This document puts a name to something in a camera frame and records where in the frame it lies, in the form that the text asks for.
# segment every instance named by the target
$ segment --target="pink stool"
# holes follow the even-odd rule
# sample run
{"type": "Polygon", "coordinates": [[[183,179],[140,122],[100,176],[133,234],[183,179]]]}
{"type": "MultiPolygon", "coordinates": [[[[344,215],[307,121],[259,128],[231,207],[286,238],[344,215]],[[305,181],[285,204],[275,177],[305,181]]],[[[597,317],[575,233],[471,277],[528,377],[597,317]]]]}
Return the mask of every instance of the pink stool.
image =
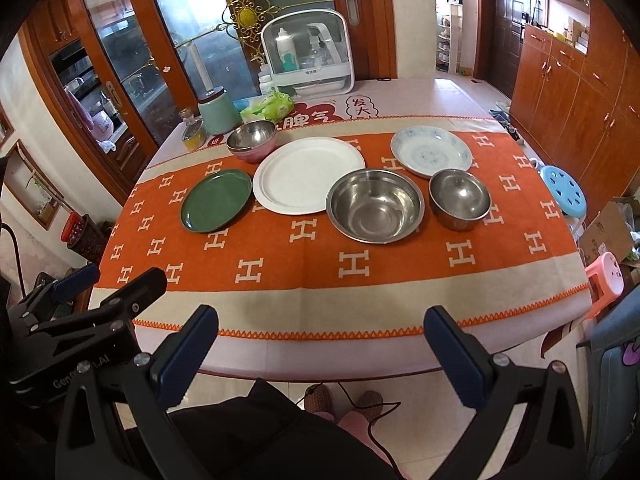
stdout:
{"type": "Polygon", "coordinates": [[[625,280],[618,266],[618,262],[611,253],[604,253],[584,269],[587,277],[595,285],[598,299],[591,306],[591,310],[584,319],[596,317],[600,311],[615,300],[625,287],[625,280]]]}

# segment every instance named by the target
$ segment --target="brown slipper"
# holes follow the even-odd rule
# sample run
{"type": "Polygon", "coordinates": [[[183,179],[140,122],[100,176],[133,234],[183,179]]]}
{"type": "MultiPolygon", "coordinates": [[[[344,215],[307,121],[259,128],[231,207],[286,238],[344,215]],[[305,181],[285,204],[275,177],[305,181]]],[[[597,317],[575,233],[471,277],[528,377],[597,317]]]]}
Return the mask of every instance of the brown slipper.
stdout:
{"type": "Polygon", "coordinates": [[[305,411],[309,413],[327,412],[334,415],[334,402],[329,388],[324,384],[309,386],[305,392],[305,411]]]}
{"type": "Polygon", "coordinates": [[[382,414],[383,402],[384,400],[382,399],[382,395],[378,392],[368,390],[356,401],[357,408],[354,408],[354,411],[364,416],[364,418],[367,419],[367,422],[371,422],[382,414]]]}

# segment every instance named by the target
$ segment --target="teal jar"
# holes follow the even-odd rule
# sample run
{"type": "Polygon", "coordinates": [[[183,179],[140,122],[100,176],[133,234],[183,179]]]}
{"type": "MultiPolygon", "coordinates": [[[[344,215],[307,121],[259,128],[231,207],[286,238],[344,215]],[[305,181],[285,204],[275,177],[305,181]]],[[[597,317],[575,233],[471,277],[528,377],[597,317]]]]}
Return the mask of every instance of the teal jar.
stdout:
{"type": "Polygon", "coordinates": [[[208,91],[198,101],[198,109],[209,135],[226,134],[242,122],[238,110],[222,86],[208,91]]]}

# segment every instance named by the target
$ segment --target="dining table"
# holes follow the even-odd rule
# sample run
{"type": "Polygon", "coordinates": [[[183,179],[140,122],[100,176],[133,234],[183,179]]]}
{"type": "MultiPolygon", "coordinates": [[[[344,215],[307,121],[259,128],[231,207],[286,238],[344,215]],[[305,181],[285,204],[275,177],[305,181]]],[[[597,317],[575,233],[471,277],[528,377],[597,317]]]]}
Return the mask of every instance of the dining table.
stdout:
{"type": "Polygon", "coordinates": [[[187,152],[178,126],[140,176],[100,263],[90,308],[150,267],[167,292],[134,320],[143,351],[180,330],[200,304],[218,337],[201,371],[271,381],[364,380],[439,368],[422,334],[441,304],[489,352],[503,351],[585,314],[591,295],[578,250],[549,190],[519,145],[454,81],[357,82],[348,94],[296,102],[277,145],[307,137],[350,143],[368,168],[412,179],[427,202],[407,238],[366,244],[338,232],[326,212],[286,216],[250,199],[224,228],[197,234],[180,222],[190,190],[217,171],[257,165],[230,154],[225,136],[187,152]],[[429,210],[428,180],[394,157],[393,134],[435,126],[470,148],[469,171],[492,196],[469,232],[429,210]]]}

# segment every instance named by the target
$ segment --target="small metal bowl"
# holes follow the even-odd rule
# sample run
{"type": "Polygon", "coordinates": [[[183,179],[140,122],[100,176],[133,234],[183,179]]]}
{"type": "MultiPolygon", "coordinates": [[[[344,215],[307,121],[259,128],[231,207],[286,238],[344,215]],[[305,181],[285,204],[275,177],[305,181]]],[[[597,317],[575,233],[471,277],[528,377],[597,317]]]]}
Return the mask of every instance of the small metal bowl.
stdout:
{"type": "Polygon", "coordinates": [[[326,211],[343,235],[367,244],[389,244],[415,231],[424,216],[424,198],[398,173],[356,170],[329,190],[326,211]]]}
{"type": "Polygon", "coordinates": [[[228,150],[249,164],[262,162],[276,147],[276,125],[260,120],[238,126],[226,139],[228,150]]]}
{"type": "Polygon", "coordinates": [[[489,213],[491,195],[471,173],[441,170],[429,181],[429,203],[444,227],[471,231],[489,213]]]}

